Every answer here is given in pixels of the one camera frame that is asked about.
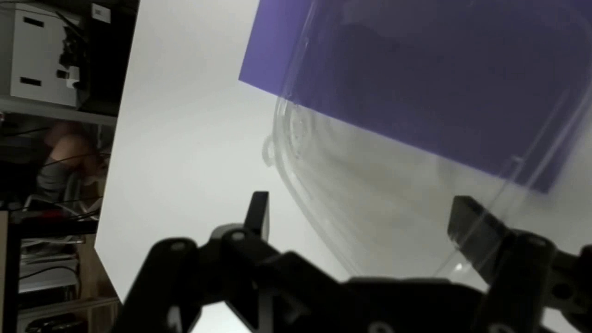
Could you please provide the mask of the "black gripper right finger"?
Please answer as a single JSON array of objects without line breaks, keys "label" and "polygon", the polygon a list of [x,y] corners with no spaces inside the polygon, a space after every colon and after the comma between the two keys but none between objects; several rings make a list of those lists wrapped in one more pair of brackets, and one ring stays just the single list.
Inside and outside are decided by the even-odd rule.
[{"label": "black gripper right finger", "polygon": [[545,308],[592,333],[589,244],[565,253],[541,234],[508,227],[471,195],[452,197],[447,236],[488,284],[473,333],[554,333],[541,323]]}]

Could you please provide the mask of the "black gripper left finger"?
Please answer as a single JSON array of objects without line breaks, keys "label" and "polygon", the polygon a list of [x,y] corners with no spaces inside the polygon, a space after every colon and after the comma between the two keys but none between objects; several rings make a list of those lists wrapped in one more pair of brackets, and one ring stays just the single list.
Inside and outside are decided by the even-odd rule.
[{"label": "black gripper left finger", "polygon": [[266,240],[269,194],[256,190],[238,223],[204,244],[164,238],[147,251],[110,333],[190,333],[203,308],[225,303],[249,333],[343,329],[340,284]]}]

